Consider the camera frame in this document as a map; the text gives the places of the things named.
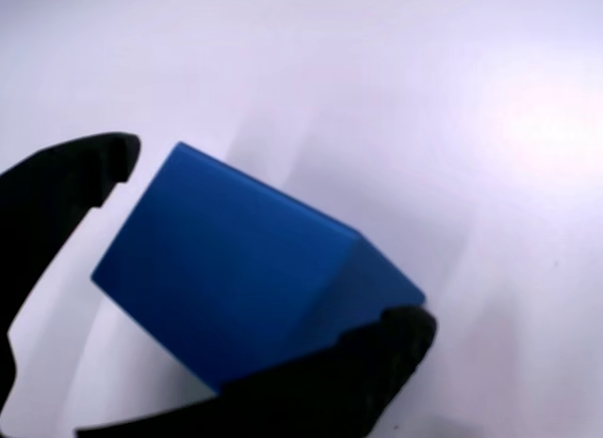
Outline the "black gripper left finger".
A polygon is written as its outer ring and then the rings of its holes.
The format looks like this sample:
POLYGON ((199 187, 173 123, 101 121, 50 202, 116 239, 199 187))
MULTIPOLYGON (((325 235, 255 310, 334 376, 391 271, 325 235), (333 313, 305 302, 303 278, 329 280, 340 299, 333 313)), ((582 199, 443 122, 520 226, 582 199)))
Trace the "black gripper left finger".
POLYGON ((140 139, 105 133, 40 150, 1 175, 1 398, 16 378, 8 330, 31 290, 92 208, 130 178, 140 139))

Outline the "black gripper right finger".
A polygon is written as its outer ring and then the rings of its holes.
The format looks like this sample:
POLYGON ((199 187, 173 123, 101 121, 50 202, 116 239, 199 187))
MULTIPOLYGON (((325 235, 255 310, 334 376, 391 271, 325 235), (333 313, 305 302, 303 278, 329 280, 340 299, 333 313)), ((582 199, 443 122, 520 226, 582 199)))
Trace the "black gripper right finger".
POLYGON ((331 347, 226 384, 207 401, 79 437, 365 437, 432 346, 419 306, 383 312, 331 347))

